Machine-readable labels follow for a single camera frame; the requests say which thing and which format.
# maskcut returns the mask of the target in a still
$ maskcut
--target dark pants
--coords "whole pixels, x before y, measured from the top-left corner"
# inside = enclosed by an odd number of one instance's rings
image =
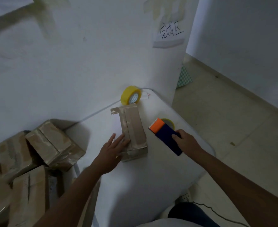
[[[203,227],[220,227],[210,219],[200,207],[190,202],[181,202],[175,205],[169,212],[168,218],[191,221]]]

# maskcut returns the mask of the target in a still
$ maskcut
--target black power cord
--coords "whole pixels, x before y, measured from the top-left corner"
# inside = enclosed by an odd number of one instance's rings
[[[194,204],[196,204],[196,205],[199,205],[199,206],[205,206],[206,208],[211,209],[217,216],[223,218],[223,219],[226,220],[226,221],[230,221],[230,222],[235,223],[235,224],[238,224],[238,225],[243,225],[243,226],[249,227],[248,225],[245,225],[245,224],[243,224],[243,223],[241,223],[241,222],[233,221],[233,220],[227,219],[227,218],[225,218],[225,217],[222,217],[220,214],[218,214],[216,211],[214,211],[213,208],[210,207],[210,206],[207,206],[207,205],[205,205],[205,204],[199,204],[199,203],[194,202],[194,201],[192,201],[192,203],[194,203]]]

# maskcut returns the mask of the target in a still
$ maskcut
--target tile floor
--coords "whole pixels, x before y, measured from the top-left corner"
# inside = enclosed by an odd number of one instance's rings
[[[220,160],[278,196],[278,110],[196,60],[185,66],[193,83],[176,90],[173,109],[213,146]],[[247,224],[209,174],[190,192],[195,202]],[[240,226],[201,208],[221,227]]]

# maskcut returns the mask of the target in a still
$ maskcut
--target white wall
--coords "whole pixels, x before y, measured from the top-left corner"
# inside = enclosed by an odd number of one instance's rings
[[[186,43],[152,48],[146,0],[46,0],[0,18],[0,142],[49,118],[78,121],[125,87],[171,103]],[[187,0],[186,41],[199,0]]]
[[[200,0],[186,52],[278,108],[278,0]]]

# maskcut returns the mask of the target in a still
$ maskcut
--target checkered fabric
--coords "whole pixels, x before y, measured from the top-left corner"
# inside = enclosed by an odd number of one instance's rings
[[[187,84],[192,83],[192,82],[193,82],[193,79],[191,78],[191,76],[187,72],[185,66],[182,65],[179,80],[178,80],[176,88],[182,87],[182,86],[187,85]]]

